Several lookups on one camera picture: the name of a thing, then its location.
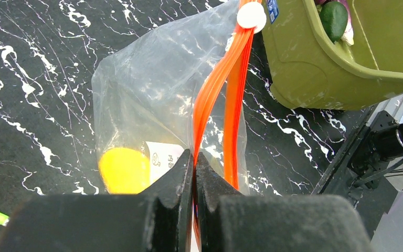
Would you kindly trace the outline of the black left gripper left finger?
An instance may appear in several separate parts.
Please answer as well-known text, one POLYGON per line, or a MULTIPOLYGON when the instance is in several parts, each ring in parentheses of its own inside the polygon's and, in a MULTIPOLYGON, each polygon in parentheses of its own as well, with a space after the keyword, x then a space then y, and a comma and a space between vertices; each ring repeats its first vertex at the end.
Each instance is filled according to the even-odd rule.
POLYGON ((190 251, 193 156, 139 194, 47 195, 15 210, 0 251, 190 251))

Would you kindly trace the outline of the clear orange zip top bag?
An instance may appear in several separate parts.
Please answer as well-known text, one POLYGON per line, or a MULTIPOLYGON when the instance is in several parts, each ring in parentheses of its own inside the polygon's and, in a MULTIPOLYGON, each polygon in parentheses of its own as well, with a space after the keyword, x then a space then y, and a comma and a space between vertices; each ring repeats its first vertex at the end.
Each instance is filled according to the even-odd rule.
POLYGON ((112 148, 140 151, 151 186, 190 150, 193 165, 203 154, 249 196, 242 100, 253 38, 266 22, 260 1, 227 1, 104 58, 91 79, 98 161, 112 148))

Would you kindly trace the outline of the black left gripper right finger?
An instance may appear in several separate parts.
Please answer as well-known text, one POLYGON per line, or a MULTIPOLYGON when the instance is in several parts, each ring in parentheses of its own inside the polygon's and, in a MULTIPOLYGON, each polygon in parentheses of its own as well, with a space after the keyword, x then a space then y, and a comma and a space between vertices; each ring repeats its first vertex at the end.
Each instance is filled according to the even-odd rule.
POLYGON ((245 196, 199 154, 201 251, 372 251, 353 206, 337 195, 245 196))

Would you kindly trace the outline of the yellow toy lemon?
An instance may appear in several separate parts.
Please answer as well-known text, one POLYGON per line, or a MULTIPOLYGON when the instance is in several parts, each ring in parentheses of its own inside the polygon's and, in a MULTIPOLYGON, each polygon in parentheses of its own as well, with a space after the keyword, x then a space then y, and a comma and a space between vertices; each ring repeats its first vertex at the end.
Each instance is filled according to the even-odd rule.
POLYGON ((110 194, 138 194, 150 186, 150 161, 140 151, 109 149, 101 155, 98 168, 110 194))

